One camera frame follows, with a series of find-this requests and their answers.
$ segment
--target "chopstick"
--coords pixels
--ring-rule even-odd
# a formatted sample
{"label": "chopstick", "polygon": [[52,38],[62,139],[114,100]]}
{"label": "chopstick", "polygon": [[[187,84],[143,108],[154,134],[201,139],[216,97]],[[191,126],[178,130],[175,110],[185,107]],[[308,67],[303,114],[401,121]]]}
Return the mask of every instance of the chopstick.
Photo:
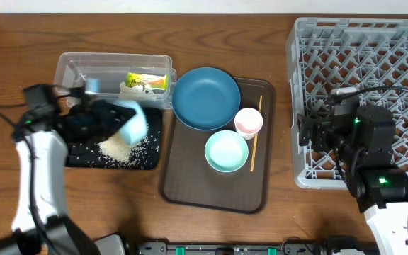
{"label": "chopstick", "polygon": [[[261,107],[262,107],[262,95],[259,99],[259,112],[261,112]],[[254,136],[254,144],[253,144],[253,156],[251,157],[251,167],[249,171],[253,171],[254,170],[254,158],[256,156],[256,146],[258,143],[258,134],[259,132],[256,133],[256,135]]]}

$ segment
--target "clear plastic container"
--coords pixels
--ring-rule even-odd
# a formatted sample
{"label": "clear plastic container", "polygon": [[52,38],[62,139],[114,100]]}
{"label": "clear plastic container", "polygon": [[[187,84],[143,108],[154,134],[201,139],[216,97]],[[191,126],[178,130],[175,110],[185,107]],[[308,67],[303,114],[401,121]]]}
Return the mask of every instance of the clear plastic container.
{"label": "clear plastic container", "polygon": [[[166,90],[153,90],[154,94],[121,93],[120,83],[128,72],[167,76]],[[160,109],[171,108],[171,93],[176,81],[172,60],[166,55],[138,55],[123,53],[78,53],[66,52],[61,55],[56,69],[55,84],[66,87],[82,86],[89,78],[100,80],[98,97],[107,100],[135,100],[141,106]],[[68,98],[67,105],[77,103]]]}

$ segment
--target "green indicator light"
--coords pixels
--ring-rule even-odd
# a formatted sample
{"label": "green indicator light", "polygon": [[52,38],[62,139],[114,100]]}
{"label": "green indicator light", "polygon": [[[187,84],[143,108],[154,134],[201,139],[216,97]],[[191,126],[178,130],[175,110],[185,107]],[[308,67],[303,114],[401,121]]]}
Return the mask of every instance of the green indicator light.
{"label": "green indicator light", "polygon": [[380,177],[380,178],[379,178],[379,182],[380,182],[381,184],[388,183],[388,181],[387,181],[385,178],[383,178],[383,177]]}

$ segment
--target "brown tray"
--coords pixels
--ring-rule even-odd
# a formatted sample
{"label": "brown tray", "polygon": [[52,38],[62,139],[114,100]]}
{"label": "brown tray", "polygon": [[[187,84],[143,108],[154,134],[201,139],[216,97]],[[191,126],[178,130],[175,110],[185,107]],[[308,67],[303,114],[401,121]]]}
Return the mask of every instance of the brown tray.
{"label": "brown tray", "polygon": [[254,170],[250,172],[254,139],[247,141],[249,157],[245,165],[232,173],[220,173],[206,161],[204,146],[211,135],[220,130],[235,130],[232,120],[219,130],[199,131],[172,120],[168,152],[160,177],[160,194],[170,203],[193,205],[237,213],[260,212],[267,199],[273,117],[276,93],[267,81],[234,78],[239,84],[240,108],[259,108],[263,127],[258,133]]}

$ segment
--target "light green bowl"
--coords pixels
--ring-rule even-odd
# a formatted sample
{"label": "light green bowl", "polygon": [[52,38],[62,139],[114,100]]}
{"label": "light green bowl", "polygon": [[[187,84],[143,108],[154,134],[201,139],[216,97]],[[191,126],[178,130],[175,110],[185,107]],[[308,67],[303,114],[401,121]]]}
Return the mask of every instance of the light green bowl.
{"label": "light green bowl", "polygon": [[205,159],[215,170],[230,173],[240,169],[248,159],[247,141],[234,131],[213,134],[205,143]]}

